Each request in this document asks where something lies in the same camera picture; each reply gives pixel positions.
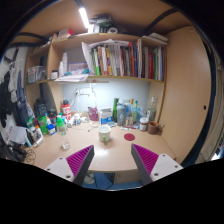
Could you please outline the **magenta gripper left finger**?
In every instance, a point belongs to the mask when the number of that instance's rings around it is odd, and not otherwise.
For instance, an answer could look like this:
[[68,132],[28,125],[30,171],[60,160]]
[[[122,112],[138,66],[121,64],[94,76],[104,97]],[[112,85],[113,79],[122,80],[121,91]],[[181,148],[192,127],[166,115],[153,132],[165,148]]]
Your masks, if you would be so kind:
[[94,146],[90,145],[67,158],[58,157],[45,170],[81,186],[93,157]]

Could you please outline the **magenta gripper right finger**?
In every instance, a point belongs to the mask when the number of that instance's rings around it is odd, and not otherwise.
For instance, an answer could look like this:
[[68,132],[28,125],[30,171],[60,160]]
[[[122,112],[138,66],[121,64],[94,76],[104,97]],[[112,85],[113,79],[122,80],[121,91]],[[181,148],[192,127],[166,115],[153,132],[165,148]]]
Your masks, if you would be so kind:
[[131,154],[143,185],[155,182],[182,169],[182,166],[167,154],[158,155],[136,144],[131,145]]

